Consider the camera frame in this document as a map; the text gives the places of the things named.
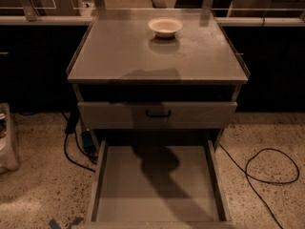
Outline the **grey metal drawer cabinet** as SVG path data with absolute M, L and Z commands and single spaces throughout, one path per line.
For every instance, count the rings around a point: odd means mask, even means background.
M 149 28 L 158 17 L 182 22 L 174 37 Z M 206 10 L 103 10 L 71 62 L 68 79 L 79 102 L 235 102 L 249 73 Z M 96 151 L 152 141 L 207 145 L 215 151 L 224 129 L 88 129 Z M 219 174 L 215 157 L 215 170 Z

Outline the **closed grey top drawer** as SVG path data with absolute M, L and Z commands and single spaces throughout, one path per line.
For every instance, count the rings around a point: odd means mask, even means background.
M 88 129 L 224 129 L 235 112 L 235 102 L 110 103 L 79 102 L 81 118 Z M 149 118 L 165 114 L 168 118 Z

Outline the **open grey middle drawer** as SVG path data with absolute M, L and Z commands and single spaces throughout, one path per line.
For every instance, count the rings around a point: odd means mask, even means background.
M 207 145 L 103 143 L 82 229 L 247 229 L 214 165 Z

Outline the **white paper bowl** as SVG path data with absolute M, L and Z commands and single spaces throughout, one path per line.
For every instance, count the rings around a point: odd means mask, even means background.
M 160 38 L 171 38 L 183 28 L 181 21 L 170 17 L 158 17 L 152 19 L 149 28 Z

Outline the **blue power adapter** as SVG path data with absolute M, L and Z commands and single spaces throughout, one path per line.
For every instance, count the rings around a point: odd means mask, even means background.
M 92 151 L 95 149 L 91 133 L 89 131 L 85 131 L 81 134 L 82 137 L 82 143 L 83 143 L 83 148 L 86 151 Z

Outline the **clear plastic bin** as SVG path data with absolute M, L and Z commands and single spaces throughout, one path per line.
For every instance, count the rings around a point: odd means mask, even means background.
M 0 104 L 0 174 L 20 167 L 18 138 L 8 103 Z

